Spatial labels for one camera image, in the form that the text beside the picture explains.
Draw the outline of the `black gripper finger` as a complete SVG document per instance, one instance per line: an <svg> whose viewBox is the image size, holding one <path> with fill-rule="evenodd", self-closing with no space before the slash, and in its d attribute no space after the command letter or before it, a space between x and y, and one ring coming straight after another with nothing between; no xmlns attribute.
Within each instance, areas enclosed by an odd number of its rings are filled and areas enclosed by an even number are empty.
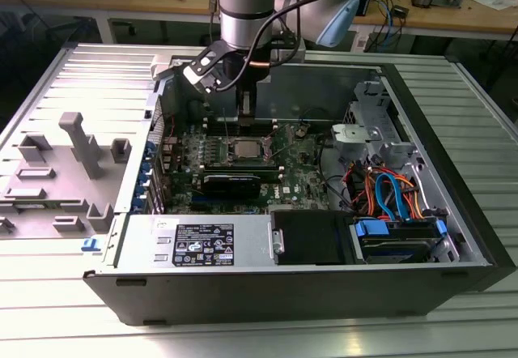
<svg viewBox="0 0 518 358"><path fill-rule="evenodd" d="M241 126L250 126L254 123L257 98L252 91L239 92L238 122Z"/></svg>

